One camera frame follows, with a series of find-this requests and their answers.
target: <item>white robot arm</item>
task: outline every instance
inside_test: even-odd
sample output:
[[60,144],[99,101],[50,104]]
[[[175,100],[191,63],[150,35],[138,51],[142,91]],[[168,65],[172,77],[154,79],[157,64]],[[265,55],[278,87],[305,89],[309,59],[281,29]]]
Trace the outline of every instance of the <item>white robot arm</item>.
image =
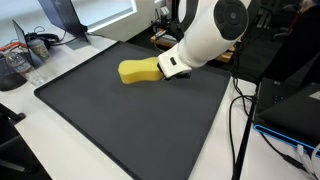
[[[159,68],[165,77],[189,73],[235,44],[248,26],[247,8],[250,2],[251,0],[181,0],[179,20],[182,22],[189,18],[192,22],[186,29],[184,38],[158,56]],[[191,20],[188,8],[194,11]]]

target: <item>desk surface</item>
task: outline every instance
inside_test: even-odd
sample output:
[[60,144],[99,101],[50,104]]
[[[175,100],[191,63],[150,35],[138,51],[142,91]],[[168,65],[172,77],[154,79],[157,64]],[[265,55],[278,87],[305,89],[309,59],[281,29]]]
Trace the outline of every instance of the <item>desk surface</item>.
[[[91,45],[78,50],[71,50],[66,46],[52,48],[51,58],[39,69],[40,73],[49,81],[115,43],[101,37],[89,38]],[[242,80],[239,81],[239,87],[248,95],[252,95],[255,90],[254,84]],[[1,103],[13,111],[27,115],[25,120],[16,125],[16,129],[53,179],[131,179],[73,126],[37,99],[33,95],[35,88],[26,83],[16,90],[0,93],[0,99]],[[238,96],[236,91],[229,83],[190,179],[231,179],[232,156],[228,135],[228,110],[232,99],[236,96]],[[239,150],[247,120],[242,108],[242,103],[237,101],[232,111],[236,152]],[[282,159],[275,155],[269,156],[270,153],[272,150],[269,150],[265,142],[252,131],[242,179],[261,179],[260,174],[268,177],[265,179],[294,179],[294,175],[300,175],[294,168],[290,169],[287,164],[281,164]],[[268,162],[262,164],[257,159]],[[278,167],[280,165],[277,163],[280,163],[281,167],[272,170],[269,163],[272,163],[272,167]],[[265,166],[269,166],[270,171],[263,170],[261,173]]]

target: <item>computer monitor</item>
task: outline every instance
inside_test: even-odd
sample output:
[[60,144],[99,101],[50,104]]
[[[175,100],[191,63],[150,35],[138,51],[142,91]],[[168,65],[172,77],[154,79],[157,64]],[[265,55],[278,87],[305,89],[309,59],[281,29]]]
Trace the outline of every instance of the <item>computer monitor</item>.
[[38,68],[42,65],[41,59],[29,50],[27,39],[25,37],[23,29],[18,25],[18,23],[12,20],[14,29],[16,30],[18,40],[20,42],[20,50],[22,50],[22,55],[29,61],[29,63],[34,67]]
[[71,0],[38,0],[51,24],[89,42]]
[[298,90],[264,78],[258,98],[254,129],[293,147],[300,144],[311,154],[320,142],[320,85]]

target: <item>yellow sponge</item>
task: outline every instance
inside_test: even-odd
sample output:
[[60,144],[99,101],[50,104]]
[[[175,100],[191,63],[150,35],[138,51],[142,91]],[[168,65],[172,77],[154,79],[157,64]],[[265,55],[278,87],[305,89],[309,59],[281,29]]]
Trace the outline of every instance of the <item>yellow sponge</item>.
[[162,79],[163,74],[157,64],[157,57],[142,60],[125,60],[120,63],[118,72],[124,84],[139,81],[159,81]]

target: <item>black mat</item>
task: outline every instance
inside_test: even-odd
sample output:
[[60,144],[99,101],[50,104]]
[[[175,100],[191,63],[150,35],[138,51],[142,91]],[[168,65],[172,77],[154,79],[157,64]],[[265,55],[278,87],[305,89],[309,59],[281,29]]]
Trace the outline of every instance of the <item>black mat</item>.
[[191,79],[122,84],[121,61],[157,55],[118,42],[38,88],[35,95],[134,179],[185,180],[230,74],[204,67]]

